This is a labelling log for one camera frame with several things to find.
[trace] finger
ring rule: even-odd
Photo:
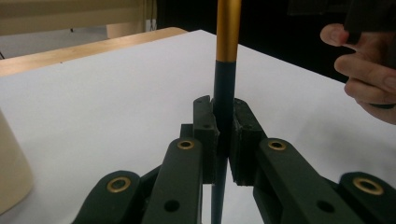
[[[334,68],[348,77],[378,87],[382,91],[396,94],[396,70],[394,69],[365,61],[355,54],[339,57],[334,63]]]
[[[388,105],[396,103],[396,94],[383,91],[356,78],[349,79],[345,85],[345,92],[357,101],[367,104]]]
[[[373,117],[390,124],[396,124],[396,107],[392,109],[381,109],[364,102],[357,101],[357,103]]]
[[[342,24],[329,24],[325,26],[320,32],[320,39],[328,44],[335,47],[344,46],[347,43],[349,33],[344,30]]]

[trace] dark background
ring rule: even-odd
[[[174,26],[216,33],[216,0],[157,0],[157,4],[159,29]],[[326,24],[344,23],[345,14],[288,16],[287,8],[287,0],[242,0],[239,43],[345,82],[347,78],[334,70],[333,63],[352,51],[328,46],[319,37]]]

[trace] brass insert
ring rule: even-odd
[[[273,150],[278,150],[282,151],[286,149],[286,145],[282,142],[279,141],[271,141],[268,143],[268,147],[270,147]]]
[[[112,193],[125,191],[131,186],[131,180],[125,176],[116,177],[107,183],[107,190]]]
[[[180,141],[177,143],[177,147],[180,149],[192,149],[194,147],[194,142],[192,141]]]
[[[384,189],[371,179],[355,177],[353,179],[353,184],[356,188],[369,194],[381,195],[384,193]]]

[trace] human hand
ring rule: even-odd
[[[396,104],[396,70],[383,65],[393,37],[394,33],[363,33],[357,44],[349,44],[349,32],[342,24],[327,25],[320,32],[326,44],[356,51],[334,63],[337,72],[349,77],[346,94],[372,116],[396,124],[396,106],[383,109],[371,105]]]

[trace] beige object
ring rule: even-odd
[[[107,37],[110,39],[126,35],[135,35],[145,32],[145,21],[110,24],[107,25],[106,28]]]
[[[0,0],[0,35],[145,22],[144,0]]]
[[[29,164],[0,110],[0,215],[20,202],[32,186]]]

